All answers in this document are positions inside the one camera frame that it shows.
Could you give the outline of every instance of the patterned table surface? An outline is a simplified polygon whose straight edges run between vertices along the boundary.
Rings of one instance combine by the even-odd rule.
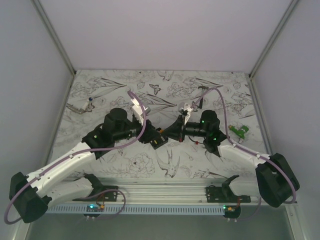
[[[55,160],[81,141],[95,126],[102,123],[112,108],[123,108],[131,116],[131,101],[127,91],[136,93],[151,108],[148,119],[158,128],[170,126],[178,117],[181,103],[192,103],[201,95],[198,86],[218,87],[227,107],[228,125],[249,127],[244,146],[258,152],[265,147],[247,85],[247,76],[238,72],[211,71],[139,71],[139,70],[79,70],[65,108],[51,160]],[[89,97],[92,107],[83,114],[68,106],[80,108]],[[205,96],[203,108],[193,112],[190,122],[198,122],[204,110],[215,110],[224,132],[222,103],[217,92]],[[239,140],[233,132],[234,140]],[[127,143],[123,140],[118,145]],[[235,174],[254,177],[252,168],[239,165],[236,159],[219,158],[208,153],[201,144],[187,137],[179,143],[169,140],[154,150],[150,144],[134,144],[105,154],[97,161],[77,169],[71,176],[93,173],[100,178],[228,178]]]

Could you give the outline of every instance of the black cable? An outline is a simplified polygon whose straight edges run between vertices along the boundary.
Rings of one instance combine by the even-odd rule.
[[[191,142],[194,142],[195,144],[196,144],[196,143],[198,143],[198,144],[202,144],[202,145],[203,145],[203,143],[202,143],[202,142],[195,141],[195,140],[193,140],[190,136],[188,136],[188,137],[189,137],[189,139],[190,139],[190,141],[191,141]]]

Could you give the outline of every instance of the small green object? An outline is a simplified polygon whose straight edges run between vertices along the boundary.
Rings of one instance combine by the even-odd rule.
[[[245,139],[245,134],[249,131],[249,128],[245,125],[243,125],[239,130],[236,129],[234,126],[230,125],[229,129],[243,140]]]

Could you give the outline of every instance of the gray wall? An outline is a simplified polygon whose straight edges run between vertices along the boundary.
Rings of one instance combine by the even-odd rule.
[[[273,148],[300,181],[299,204],[319,239],[320,1],[300,1],[254,82]]]
[[[71,74],[30,0],[0,3],[0,239],[11,176],[39,167]],[[16,217],[12,211],[11,219]]]
[[[249,73],[291,0],[41,0],[76,69]]]

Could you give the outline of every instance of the butterfly drawing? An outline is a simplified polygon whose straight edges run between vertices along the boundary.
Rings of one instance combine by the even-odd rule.
[[[149,86],[153,89],[154,95],[157,95],[158,92],[160,92],[161,88],[159,87],[158,84],[153,85],[153,84],[149,84]]]

